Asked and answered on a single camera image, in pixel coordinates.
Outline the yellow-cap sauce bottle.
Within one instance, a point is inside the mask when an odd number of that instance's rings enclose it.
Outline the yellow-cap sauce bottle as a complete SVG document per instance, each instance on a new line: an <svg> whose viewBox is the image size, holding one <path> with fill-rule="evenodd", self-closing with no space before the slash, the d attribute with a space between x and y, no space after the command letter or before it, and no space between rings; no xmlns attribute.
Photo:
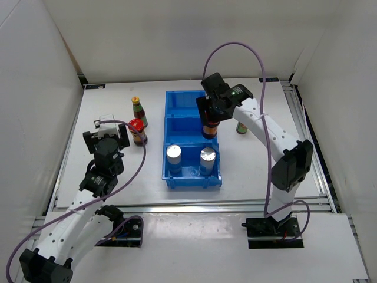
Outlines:
<svg viewBox="0 0 377 283"><path fill-rule="evenodd" d="M138 96L134 96L131 98L131 102L133 104L133 113L136 119L140 119L143 122L144 127L148 126L147 117L140 103L140 98Z"/></svg>
<svg viewBox="0 0 377 283"><path fill-rule="evenodd" d="M236 132L238 134L246 134L248 131L248 128L241 122L238 122L237 126L236 126Z"/></svg>

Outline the red-lid sauce jar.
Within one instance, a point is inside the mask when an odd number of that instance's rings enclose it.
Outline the red-lid sauce jar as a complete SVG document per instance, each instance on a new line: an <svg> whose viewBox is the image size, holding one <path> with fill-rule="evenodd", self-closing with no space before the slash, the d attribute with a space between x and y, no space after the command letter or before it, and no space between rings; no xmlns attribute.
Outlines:
<svg viewBox="0 0 377 283"><path fill-rule="evenodd" d="M217 137L217 128L220 124L219 121L216 121L216 122L212 122L212 121L208 121L208 119L205 119L205 118L201 118L201 122L202 122L202 130L201 130L201 133L203 135L203 137L205 139L214 139L215 137Z"/></svg>
<svg viewBox="0 0 377 283"><path fill-rule="evenodd" d="M129 131L133 137L133 142L137 146L147 144L148 137L145 133L144 123L141 119L132 119L129 121Z"/></svg>

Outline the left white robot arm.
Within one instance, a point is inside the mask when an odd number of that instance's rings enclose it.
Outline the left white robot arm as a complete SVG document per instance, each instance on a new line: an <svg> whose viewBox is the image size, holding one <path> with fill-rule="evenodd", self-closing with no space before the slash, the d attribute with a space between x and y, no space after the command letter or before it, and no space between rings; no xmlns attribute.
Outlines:
<svg viewBox="0 0 377 283"><path fill-rule="evenodd" d="M97 121L97 133L83 138L93 159L89 162L79 190L66 213L51 221L49 235L35 249L19 257L28 282L70 282L74 265L106 235L123 231L123 214L105 206L124 171L122 149L130 145L127 128L116 121Z"/></svg>

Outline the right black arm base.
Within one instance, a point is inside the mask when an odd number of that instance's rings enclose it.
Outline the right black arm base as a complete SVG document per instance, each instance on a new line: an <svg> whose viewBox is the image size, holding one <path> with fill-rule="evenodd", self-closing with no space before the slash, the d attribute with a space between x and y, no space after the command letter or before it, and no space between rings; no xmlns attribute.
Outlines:
<svg viewBox="0 0 377 283"><path fill-rule="evenodd" d="M249 249L302 249L303 240L296 217L282 225L273 218L246 218L241 224L246 228Z"/></svg>

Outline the silver-top shaker can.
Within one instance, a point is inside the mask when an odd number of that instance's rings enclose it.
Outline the silver-top shaker can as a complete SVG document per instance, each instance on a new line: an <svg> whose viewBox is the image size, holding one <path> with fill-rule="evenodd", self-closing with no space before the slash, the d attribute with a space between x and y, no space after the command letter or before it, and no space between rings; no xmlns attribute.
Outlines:
<svg viewBox="0 0 377 283"><path fill-rule="evenodd" d="M181 147L176 144L168 146L166 157L169 171L174 174L181 172Z"/></svg>
<svg viewBox="0 0 377 283"><path fill-rule="evenodd" d="M216 161L216 151L211 147L205 147L200 152L200 174L210 176Z"/></svg>

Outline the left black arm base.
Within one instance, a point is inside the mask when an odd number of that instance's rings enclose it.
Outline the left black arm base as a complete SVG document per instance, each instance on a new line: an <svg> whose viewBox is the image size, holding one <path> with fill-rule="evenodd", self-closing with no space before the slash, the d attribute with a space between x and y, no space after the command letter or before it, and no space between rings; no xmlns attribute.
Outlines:
<svg viewBox="0 0 377 283"><path fill-rule="evenodd" d="M113 231L96 246L113 248L140 248L143 244L144 219L139 215L121 219Z"/></svg>

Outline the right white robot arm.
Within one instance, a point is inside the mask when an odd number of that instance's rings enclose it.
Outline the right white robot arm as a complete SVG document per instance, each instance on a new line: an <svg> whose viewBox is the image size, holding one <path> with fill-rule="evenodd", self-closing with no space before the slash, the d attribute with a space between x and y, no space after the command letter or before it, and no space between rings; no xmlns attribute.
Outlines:
<svg viewBox="0 0 377 283"><path fill-rule="evenodd" d="M266 147L269 171L264 228L270 235L281 234L292 215L297 189L310 171L313 144L308 139L298 140L262 112L262 102L244 85L230 87L214 73L203 79L201 86L205 96L197 98L196 104L204 138L215 138L221 121L235 119Z"/></svg>

